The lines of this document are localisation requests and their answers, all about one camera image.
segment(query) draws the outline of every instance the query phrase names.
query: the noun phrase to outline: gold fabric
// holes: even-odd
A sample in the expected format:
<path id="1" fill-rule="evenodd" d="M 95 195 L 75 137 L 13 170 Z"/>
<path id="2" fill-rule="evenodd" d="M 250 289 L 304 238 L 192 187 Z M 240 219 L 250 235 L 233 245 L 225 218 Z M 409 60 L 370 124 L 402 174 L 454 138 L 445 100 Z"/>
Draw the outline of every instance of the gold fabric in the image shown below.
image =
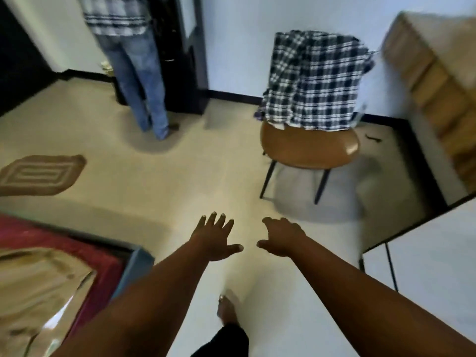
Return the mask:
<path id="1" fill-rule="evenodd" d="M 0 249 L 0 356 L 45 357 L 59 347 L 96 272 L 55 249 Z"/>

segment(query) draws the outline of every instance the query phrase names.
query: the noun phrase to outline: brown chair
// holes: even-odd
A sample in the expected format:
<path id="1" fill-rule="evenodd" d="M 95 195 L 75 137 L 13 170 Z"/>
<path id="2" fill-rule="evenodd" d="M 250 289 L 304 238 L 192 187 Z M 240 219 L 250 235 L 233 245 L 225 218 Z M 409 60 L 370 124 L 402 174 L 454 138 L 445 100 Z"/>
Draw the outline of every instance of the brown chair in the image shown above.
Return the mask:
<path id="1" fill-rule="evenodd" d="M 271 159 L 260 199 L 277 162 L 294 168 L 324 169 L 314 204 L 319 202 L 332 168 L 350 163 L 360 149 L 360 142 L 354 130 L 322 131 L 306 130 L 285 125 L 280 130 L 263 121 L 261 125 L 261 145 Z"/>

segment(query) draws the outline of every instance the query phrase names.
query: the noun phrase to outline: checkered shirt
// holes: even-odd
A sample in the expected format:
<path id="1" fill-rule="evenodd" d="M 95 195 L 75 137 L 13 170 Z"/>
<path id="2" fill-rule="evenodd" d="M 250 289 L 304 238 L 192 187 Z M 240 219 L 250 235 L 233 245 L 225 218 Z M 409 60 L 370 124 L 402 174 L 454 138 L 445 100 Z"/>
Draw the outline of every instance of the checkered shirt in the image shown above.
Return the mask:
<path id="1" fill-rule="evenodd" d="M 79 1 L 86 24 L 96 35 L 140 35 L 150 24 L 147 0 Z"/>
<path id="2" fill-rule="evenodd" d="M 305 129 L 350 129 L 372 52 L 353 36 L 319 31 L 276 34 L 268 89 L 255 117 Z"/>

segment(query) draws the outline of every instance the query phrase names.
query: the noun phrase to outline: brown leather seat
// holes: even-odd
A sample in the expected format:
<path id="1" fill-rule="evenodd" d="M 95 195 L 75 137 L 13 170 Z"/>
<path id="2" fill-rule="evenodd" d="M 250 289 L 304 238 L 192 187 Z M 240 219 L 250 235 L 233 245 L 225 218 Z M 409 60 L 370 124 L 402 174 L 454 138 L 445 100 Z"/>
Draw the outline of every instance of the brown leather seat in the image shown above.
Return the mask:
<path id="1" fill-rule="evenodd" d="M 285 125 L 280 130 L 263 121 L 261 145 L 273 160 L 295 168 L 332 169 L 350 163 L 359 152 L 354 130 L 306 130 Z"/>

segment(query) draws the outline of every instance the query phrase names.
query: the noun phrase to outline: brown braided rug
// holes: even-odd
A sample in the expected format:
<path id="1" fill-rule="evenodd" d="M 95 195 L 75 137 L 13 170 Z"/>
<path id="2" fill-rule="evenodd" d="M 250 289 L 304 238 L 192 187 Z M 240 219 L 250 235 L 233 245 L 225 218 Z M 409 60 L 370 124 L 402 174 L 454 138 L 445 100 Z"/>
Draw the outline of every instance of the brown braided rug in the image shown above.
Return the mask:
<path id="1" fill-rule="evenodd" d="M 86 165 L 82 155 L 30 155 L 0 170 L 0 197 L 47 196 L 72 186 Z"/>

